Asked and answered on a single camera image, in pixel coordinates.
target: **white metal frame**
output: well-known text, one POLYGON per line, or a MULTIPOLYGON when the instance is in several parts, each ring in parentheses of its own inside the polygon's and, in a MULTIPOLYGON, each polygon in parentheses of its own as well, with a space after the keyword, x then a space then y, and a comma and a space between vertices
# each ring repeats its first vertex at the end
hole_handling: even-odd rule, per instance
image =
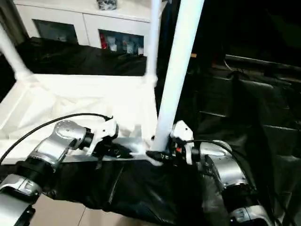
MULTIPOLYGON (((155 103, 154 86, 156 85, 156 65, 158 57, 158 28, 159 6, 161 0, 152 0, 152 16, 147 68, 145 74, 145 88, 149 89, 149 96, 145 97, 146 103, 155 103)), ((184 78, 188 68, 190 55, 198 28, 204 0, 182 0, 178 21, 176 25, 172 52, 169 60, 168 71, 155 140, 152 150, 165 150, 168 137, 174 123, 174 117, 179 103, 184 78)), ((32 74, 24 65, 16 49, 12 45, 2 26, 0 26, 0 50, 4 53, 15 71, 17 79, 26 79, 32 74)))

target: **wire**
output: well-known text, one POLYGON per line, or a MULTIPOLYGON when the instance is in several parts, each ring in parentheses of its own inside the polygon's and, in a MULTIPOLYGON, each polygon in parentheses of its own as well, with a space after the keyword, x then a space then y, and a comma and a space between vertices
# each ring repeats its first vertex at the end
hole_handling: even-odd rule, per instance
POLYGON ((82 116, 82 115, 92 115, 92 116, 97 116, 97 117, 101 117, 103 119, 105 119, 106 121, 108 121, 109 119, 111 119, 110 117, 107 117, 105 115, 102 114, 96 114, 96 113, 77 113, 77 114, 70 114, 70 115, 66 115, 57 119, 53 119, 49 122, 46 122, 36 128, 34 128, 33 130, 29 131, 28 133, 26 133, 23 137, 21 137, 20 139, 18 139, 0 158, 0 165, 2 164, 3 160, 7 157, 7 155, 19 144, 21 143, 23 140, 25 140, 28 136, 30 136, 31 134, 33 134, 34 132, 36 132, 37 130, 50 125, 54 122, 63 120, 63 119, 67 119, 67 118, 71 118, 71 117, 75 117, 75 116, 82 116))
POLYGON ((234 71, 234 70, 227 64, 227 62, 226 62, 225 59, 224 59, 224 63, 225 63, 225 65, 226 65, 226 67, 227 67, 230 71, 234 71))
POLYGON ((207 143, 211 143, 214 145, 217 145, 223 149, 225 149, 227 152, 229 152, 230 154, 233 155, 233 153, 237 153, 238 155, 240 155, 243 159, 245 159, 247 162, 249 162, 248 157, 236 150, 231 150, 228 147, 226 147, 225 145, 223 145, 220 142, 216 142, 216 141, 212 141, 212 140, 204 140, 204 139, 197 139, 197 140, 187 140, 186 143, 193 143, 193 142, 207 142, 207 143))

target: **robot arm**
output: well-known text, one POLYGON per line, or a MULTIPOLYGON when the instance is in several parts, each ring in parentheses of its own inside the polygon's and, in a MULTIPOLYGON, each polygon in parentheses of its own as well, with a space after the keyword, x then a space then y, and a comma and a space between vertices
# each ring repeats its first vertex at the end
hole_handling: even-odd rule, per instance
POLYGON ((8 175, 0 184, 0 225, 28 226, 35 213, 32 205, 68 151, 89 149, 104 138, 117 137, 118 128, 112 120, 104 122, 103 128, 95 136, 90 129, 73 121, 57 123, 53 133, 18 165, 15 174, 8 175))
MULTIPOLYGON (((35 212, 32 205, 69 150, 85 149, 90 155, 97 155, 95 147, 103 141, 104 151, 100 157, 131 158, 126 150, 125 154, 120 151, 120 145, 110 142, 118 135, 116 122, 108 120, 98 131, 91 133, 90 129, 72 121, 57 123, 53 133, 18 165, 16 173, 7 176, 0 184, 0 225, 29 225, 35 212)), ((274 225, 253 195, 250 181, 232 156, 228 144, 222 141, 202 142, 200 149, 195 149, 193 133, 183 121, 175 124, 170 137, 168 153, 147 151, 146 154, 156 161, 175 166, 197 165, 200 172, 213 176, 232 225, 274 225)))
POLYGON ((230 225, 275 225, 260 205, 251 181, 246 178, 227 143, 204 141, 197 150, 192 130, 183 121, 174 125, 170 137, 172 142, 168 153, 147 152, 147 155, 175 166, 196 165, 203 175, 213 177, 229 213, 230 225))

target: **shelf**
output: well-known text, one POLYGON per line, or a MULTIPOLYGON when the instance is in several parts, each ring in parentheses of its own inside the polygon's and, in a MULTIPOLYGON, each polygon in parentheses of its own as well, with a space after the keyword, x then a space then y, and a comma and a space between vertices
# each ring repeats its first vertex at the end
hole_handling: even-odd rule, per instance
MULTIPOLYGON (((151 22, 151 0, 119 0, 118 7, 112 11, 98 9, 96 0, 14 0, 16 5, 34 6, 80 12, 127 20, 151 22)), ((162 2, 160 16, 167 4, 162 2)))

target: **object on cabinet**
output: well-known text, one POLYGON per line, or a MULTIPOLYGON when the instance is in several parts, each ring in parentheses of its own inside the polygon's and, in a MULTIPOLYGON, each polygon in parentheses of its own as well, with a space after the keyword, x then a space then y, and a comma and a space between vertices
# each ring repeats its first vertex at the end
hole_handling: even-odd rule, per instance
POLYGON ((100 10, 114 10, 117 9, 117 0, 97 0, 100 10))

